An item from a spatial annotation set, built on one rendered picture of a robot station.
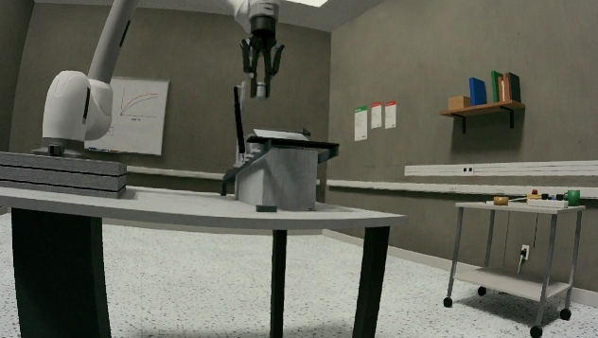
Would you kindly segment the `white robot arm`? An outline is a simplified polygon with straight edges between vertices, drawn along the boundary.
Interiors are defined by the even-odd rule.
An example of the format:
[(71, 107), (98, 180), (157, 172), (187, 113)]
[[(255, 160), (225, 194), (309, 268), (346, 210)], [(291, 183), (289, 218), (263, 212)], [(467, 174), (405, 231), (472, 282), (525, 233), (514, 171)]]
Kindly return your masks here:
[[(42, 145), (30, 154), (92, 160), (84, 153), (84, 140), (98, 140), (111, 127), (114, 91), (110, 82), (138, 1), (114, 0), (88, 77), (62, 71), (53, 80), (44, 106)], [(255, 17), (269, 16), (278, 22), (281, 0), (211, 1), (230, 12), (248, 33)]]

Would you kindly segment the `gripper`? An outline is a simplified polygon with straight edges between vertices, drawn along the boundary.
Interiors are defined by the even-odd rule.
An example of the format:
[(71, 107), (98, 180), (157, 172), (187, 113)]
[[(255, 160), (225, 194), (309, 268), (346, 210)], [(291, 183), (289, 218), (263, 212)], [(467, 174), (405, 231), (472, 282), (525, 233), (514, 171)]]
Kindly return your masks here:
[[(258, 16), (255, 17), (251, 22), (251, 32), (249, 39), (243, 39), (240, 42), (242, 49), (243, 58), (243, 70), (248, 73), (248, 78), (251, 79), (251, 95), (253, 98), (256, 93), (256, 69), (259, 57), (259, 51), (263, 52), (264, 65), (265, 65), (265, 78), (266, 83), (266, 98), (270, 96), (270, 81), (278, 73), (281, 53), (284, 49), (284, 45), (277, 43), (275, 39), (276, 21), (269, 16)], [(250, 66), (249, 46), (253, 48), (252, 64)], [(275, 54), (273, 60), (271, 59), (271, 48), (275, 46)], [(245, 67), (246, 66), (246, 67)], [(268, 71), (268, 72), (267, 72)]]

